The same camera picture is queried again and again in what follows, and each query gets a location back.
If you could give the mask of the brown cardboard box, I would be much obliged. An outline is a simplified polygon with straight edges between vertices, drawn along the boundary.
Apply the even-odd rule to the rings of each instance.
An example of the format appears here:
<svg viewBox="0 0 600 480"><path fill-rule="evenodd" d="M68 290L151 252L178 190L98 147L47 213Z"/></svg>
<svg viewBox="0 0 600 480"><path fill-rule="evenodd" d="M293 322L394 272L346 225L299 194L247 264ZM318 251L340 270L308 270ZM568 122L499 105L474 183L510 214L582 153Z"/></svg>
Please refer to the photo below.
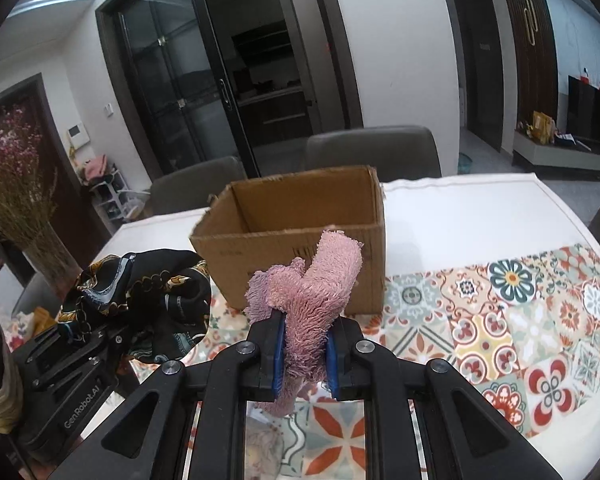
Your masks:
<svg viewBox="0 0 600 480"><path fill-rule="evenodd" d="M300 257L311 261L322 233L337 230L363 244L363 264L347 314L384 305L384 196L376 169L347 166L236 181L224 188L190 233L228 304L245 309L254 272Z"/></svg>

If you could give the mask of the white tv cabinet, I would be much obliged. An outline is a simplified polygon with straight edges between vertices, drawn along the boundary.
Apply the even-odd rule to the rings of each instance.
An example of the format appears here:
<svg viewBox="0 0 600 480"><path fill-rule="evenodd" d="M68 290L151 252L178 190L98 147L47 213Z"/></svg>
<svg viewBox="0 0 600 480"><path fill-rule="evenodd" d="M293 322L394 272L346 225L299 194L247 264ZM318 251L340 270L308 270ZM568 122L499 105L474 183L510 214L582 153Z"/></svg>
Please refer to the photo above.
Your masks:
<svg viewBox="0 0 600 480"><path fill-rule="evenodd" d="M587 150L537 144L516 133L513 164L550 180L596 180L600 178L600 154Z"/></svg>

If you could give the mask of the white shoe rack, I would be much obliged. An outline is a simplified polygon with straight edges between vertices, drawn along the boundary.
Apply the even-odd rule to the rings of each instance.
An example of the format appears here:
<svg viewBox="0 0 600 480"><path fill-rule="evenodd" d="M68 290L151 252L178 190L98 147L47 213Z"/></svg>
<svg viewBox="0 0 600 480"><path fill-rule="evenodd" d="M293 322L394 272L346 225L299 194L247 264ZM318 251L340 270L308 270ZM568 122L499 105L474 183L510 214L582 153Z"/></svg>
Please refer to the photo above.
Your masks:
<svg viewBox="0 0 600 480"><path fill-rule="evenodd" d="M125 223L136 220L149 200L149 192L133 190L118 166L110 162L106 155L84 162L79 176L110 234L114 234Z"/></svg>

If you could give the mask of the black television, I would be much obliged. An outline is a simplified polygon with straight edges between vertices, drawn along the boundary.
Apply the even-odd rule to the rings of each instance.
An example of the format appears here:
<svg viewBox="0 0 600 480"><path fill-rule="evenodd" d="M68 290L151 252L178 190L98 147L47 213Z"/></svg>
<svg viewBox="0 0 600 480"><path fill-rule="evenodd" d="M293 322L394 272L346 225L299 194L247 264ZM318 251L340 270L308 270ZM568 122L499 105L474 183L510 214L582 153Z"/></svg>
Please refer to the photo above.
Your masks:
<svg viewBox="0 0 600 480"><path fill-rule="evenodd" d="M600 142L600 89L580 79L568 79L568 133Z"/></svg>

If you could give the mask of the pink fuzzy towel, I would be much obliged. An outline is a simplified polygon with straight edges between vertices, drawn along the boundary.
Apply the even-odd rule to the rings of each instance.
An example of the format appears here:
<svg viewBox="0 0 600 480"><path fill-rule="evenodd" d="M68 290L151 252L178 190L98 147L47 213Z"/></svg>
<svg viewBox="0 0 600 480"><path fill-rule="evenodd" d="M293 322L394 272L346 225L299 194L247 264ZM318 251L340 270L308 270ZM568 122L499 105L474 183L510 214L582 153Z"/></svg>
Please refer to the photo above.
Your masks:
<svg viewBox="0 0 600 480"><path fill-rule="evenodd" d="M329 329L343 314L361 271L363 244L341 231L321 234L310 264L296 257L253 274L245 294L251 323L279 311L285 315L282 388L261 408L276 417L294 411L303 386L326 379Z"/></svg>

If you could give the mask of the grey dining chair left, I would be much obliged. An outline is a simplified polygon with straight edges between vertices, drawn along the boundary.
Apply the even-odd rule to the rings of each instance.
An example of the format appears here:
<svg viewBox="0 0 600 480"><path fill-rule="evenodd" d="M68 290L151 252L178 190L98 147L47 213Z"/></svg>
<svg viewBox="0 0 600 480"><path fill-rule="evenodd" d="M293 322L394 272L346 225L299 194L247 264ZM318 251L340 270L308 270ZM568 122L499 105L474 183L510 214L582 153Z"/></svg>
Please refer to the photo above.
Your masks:
<svg viewBox="0 0 600 480"><path fill-rule="evenodd" d="M232 182L246 180L242 163L226 156L174 171L152 182L146 209L151 216L206 208Z"/></svg>

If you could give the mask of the glass flower vase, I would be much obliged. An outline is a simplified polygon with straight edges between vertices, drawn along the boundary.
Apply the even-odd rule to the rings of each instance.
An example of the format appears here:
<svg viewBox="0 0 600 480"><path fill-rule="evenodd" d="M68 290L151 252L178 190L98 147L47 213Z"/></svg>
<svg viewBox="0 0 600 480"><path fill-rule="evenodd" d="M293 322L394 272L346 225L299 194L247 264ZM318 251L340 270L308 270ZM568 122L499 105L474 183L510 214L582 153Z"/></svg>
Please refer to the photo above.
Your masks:
<svg viewBox="0 0 600 480"><path fill-rule="evenodd" d="M30 227L23 252L55 295L64 300L82 269L50 222Z"/></svg>

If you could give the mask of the black glass sliding door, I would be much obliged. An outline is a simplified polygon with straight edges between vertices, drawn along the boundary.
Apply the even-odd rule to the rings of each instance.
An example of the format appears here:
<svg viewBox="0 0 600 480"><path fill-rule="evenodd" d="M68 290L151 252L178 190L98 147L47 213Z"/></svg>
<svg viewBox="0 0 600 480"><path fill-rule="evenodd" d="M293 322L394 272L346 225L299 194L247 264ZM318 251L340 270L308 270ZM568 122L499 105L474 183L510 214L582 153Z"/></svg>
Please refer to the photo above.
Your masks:
<svg viewBox="0 0 600 480"><path fill-rule="evenodd" d="M235 156L260 174L206 0L106 0L102 53L149 177Z"/></svg>

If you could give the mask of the dried flower bouquet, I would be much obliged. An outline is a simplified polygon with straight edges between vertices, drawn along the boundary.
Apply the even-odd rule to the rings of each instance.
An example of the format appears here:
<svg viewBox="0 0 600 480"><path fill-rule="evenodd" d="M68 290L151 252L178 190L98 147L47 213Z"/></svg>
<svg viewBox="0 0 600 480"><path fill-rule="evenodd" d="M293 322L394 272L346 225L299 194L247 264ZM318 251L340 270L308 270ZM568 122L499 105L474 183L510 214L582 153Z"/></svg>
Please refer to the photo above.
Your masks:
<svg viewBox="0 0 600 480"><path fill-rule="evenodd" d="M57 170L44 169L42 133L22 105L0 114L0 237L34 260L57 248L52 219Z"/></svg>

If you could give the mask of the black patterned silk scarf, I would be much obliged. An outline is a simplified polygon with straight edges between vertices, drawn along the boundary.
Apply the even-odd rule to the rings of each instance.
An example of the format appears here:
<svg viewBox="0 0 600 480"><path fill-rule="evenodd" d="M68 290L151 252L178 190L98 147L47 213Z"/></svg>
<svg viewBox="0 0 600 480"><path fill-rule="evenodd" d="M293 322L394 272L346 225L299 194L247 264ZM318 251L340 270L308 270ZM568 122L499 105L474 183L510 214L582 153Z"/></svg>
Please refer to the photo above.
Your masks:
<svg viewBox="0 0 600 480"><path fill-rule="evenodd" d="M191 250L154 249L108 255L83 270L57 321L74 339L99 327L131 332L126 354L145 364L179 360L206 336L211 283L204 258Z"/></svg>

